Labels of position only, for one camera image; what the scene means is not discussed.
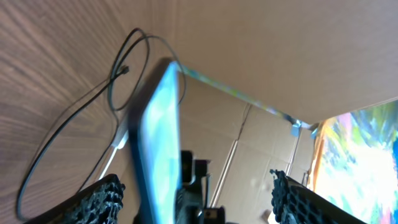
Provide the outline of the blue Galaxy smartphone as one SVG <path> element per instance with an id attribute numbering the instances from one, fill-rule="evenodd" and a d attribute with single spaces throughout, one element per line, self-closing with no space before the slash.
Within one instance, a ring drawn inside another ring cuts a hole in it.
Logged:
<path id="1" fill-rule="evenodd" d="M 182 187 L 178 125 L 177 63 L 163 58 L 137 89 L 127 111 L 140 223 L 175 223 L 175 198 Z"/>

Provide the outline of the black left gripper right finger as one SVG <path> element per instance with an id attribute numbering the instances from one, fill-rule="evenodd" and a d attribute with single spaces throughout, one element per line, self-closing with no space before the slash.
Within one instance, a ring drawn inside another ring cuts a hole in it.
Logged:
<path id="1" fill-rule="evenodd" d="M 271 169 L 270 173 L 274 178 L 271 205 L 277 223 L 364 224 L 287 176 L 284 171 Z"/>

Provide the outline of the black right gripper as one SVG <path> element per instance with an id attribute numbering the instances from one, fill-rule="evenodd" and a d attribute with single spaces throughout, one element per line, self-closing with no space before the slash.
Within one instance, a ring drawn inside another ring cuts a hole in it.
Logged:
<path id="1" fill-rule="evenodd" d="M 209 160 L 196 159 L 190 151 L 181 152 L 182 186 L 175 198 L 176 224 L 225 224 L 223 207 L 209 205 Z"/>

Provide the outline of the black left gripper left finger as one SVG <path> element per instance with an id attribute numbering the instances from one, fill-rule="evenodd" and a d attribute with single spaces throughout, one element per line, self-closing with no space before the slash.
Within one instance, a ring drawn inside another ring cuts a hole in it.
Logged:
<path id="1" fill-rule="evenodd" d="M 117 223 L 125 185 L 109 174 L 27 224 Z"/>

